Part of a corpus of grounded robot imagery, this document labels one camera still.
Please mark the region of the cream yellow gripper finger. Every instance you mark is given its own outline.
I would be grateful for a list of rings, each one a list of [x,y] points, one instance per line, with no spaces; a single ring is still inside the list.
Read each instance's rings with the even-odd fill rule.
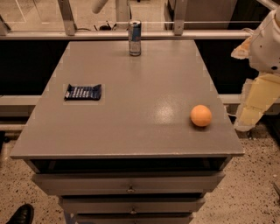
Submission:
[[[246,38],[240,45],[238,45],[232,52],[231,56],[238,60],[244,60],[249,57],[249,46],[251,37]]]

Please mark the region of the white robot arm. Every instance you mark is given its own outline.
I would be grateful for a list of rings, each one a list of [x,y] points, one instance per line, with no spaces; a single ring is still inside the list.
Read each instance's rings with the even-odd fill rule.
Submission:
[[[255,30],[244,28],[250,36],[238,45],[231,56],[249,59],[257,65],[278,61],[280,52],[280,7],[272,10]]]

